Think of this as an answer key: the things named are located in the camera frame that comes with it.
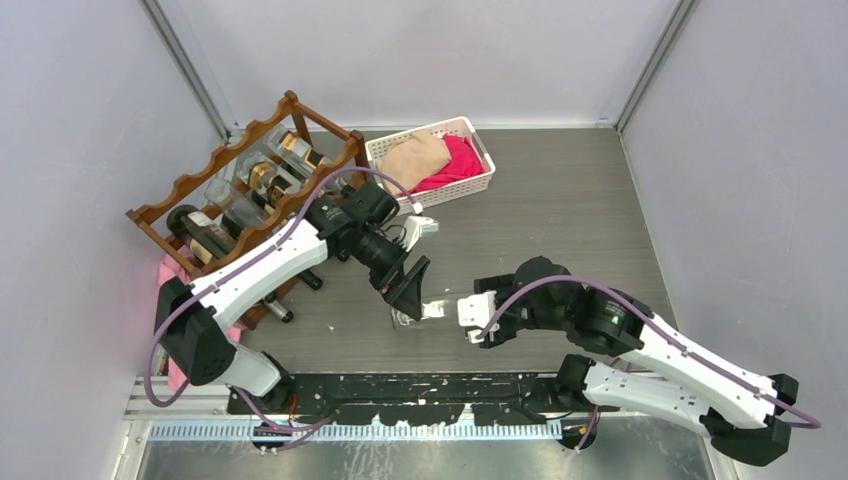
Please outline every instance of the light purple wall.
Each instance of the light purple wall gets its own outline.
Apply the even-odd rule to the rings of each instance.
[[[216,143],[137,2],[6,2],[0,477],[113,465],[162,256],[124,212]]]
[[[683,332],[792,374],[825,422],[755,479],[845,478],[846,25],[846,2],[701,2],[624,135]]]
[[[340,125],[479,126],[615,123],[677,0],[161,3],[242,125],[290,88]]]

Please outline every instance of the pink object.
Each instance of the pink object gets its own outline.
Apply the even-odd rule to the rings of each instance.
[[[426,192],[435,190],[440,187],[459,180],[465,180],[477,175],[485,173],[483,165],[480,164],[480,159],[471,145],[471,139],[465,137],[457,137],[455,135],[445,135],[442,137],[445,144],[448,146],[448,151],[451,154],[451,160],[445,165],[445,168],[439,170],[439,173],[432,177],[427,177],[421,181],[413,190],[412,193]]]
[[[188,248],[182,247],[180,248],[180,254],[185,257],[190,257],[191,252]],[[188,285],[191,282],[191,277],[188,276],[188,272],[185,271],[183,267],[177,263],[176,260],[171,258],[170,255],[165,255],[165,258],[162,259],[162,262],[159,264],[159,285],[161,286],[163,283],[168,280],[178,277],[180,281]],[[244,325],[241,323],[236,323],[234,326],[227,329],[224,332],[224,335],[227,336],[230,340],[238,343],[241,341],[241,332],[244,330]],[[173,358],[168,358],[168,388],[171,390],[176,390],[180,388],[180,385],[185,382],[186,377],[185,374],[180,370],[180,367],[174,362]]]

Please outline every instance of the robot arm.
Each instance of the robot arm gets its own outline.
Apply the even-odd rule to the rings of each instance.
[[[420,319],[421,282],[430,261],[421,257],[408,272],[404,261],[417,240],[437,231],[438,224],[412,216],[404,238],[389,240],[380,227],[396,208],[397,201],[373,183],[343,191],[338,204],[320,197],[304,221],[286,225],[226,267],[188,286],[178,279],[165,283],[159,291],[157,329],[188,298],[212,293],[171,324],[162,345],[190,384],[226,383],[249,392],[263,409],[279,408],[289,397],[288,373],[267,354],[234,343],[223,332],[277,286],[339,251],[369,268],[371,285],[388,304]]]
[[[555,394],[566,404],[627,408],[682,425],[711,438],[723,453],[753,465],[765,465],[788,449],[790,427],[782,412],[763,397],[794,404],[798,382],[788,375],[771,377],[744,370],[674,330],[640,302],[622,294],[660,330],[685,345],[681,352],[647,328],[636,315],[601,291],[579,283],[549,284],[513,304],[483,338],[482,328],[507,298],[523,285],[568,271],[544,257],[522,264],[514,275],[475,281],[475,295],[458,302],[459,323],[468,340],[493,348],[516,338],[522,329],[564,331],[584,350],[618,357],[665,378],[651,379],[568,355],[557,376]],[[757,394],[695,361],[699,356],[759,389]]]

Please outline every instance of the gray floor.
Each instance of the gray floor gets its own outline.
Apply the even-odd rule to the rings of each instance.
[[[377,138],[385,132],[366,132]],[[416,246],[432,264],[424,296],[467,291],[483,276],[513,272],[536,255],[572,273],[621,289],[674,324],[630,172],[609,129],[483,130],[497,166],[488,190],[429,208],[438,237]],[[327,136],[314,136],[325,153]],[[299,284],[285,303],[290,324],[266,318],[247,335],[294,372],[556,370],[580,349],[564,334],[521,332],[492,350],[470,345],[463,331],[441,325],[418,331],[391,327],[389,308],[355,260],[315,269],[319,292]]]

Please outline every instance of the white plastic basket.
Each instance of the white plastic basket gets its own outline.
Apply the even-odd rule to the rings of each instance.
[[[483,142],[480,141],[480,137],[477,136],[477,132],[466,117],[451,118],[450,120],[445,120],[443,122],[425,125],[423,127],[406,130],[405,132],[396,133],[394,135],[389,135],[388,137],[382,137],[366,142],[365,150],[368,153],[368,163],[371,165],[371,168],[377,168],[377,161],[386,155],[386,152],[388,152],[392,143],[396,140],[410,137],[413,132],[417,132],[419,130],[429,130],[431,135],[439,138],[443,135],[456,135],[458,137],[470,138],[471,145],[477,153],[477,158],[480,160],[480,164],[483,165],[483,173],[480,175],[459,180],[435,190],[414,194],[413,197],[420,202],[421,205],[425,208],[431,207],[433,205],[447,202],[448,200],[454,200],[466,195],[471,195],[472,193],[482,192],[489,186],[489,180],[491,180],[492,174],[495,173],[495,164],[492,163],[492,157],[489,156],[489,152],[486,151],[486,148],[483,146]],[[379,178],[376,180],[381,186],[383,185],[383,182],[380,181]],[[397,201],[400,206],[398,215],[404,215],[412,211],[412,205],[409,203],[409,199],[406,198],[405,195],[400,194],[397,197]]]

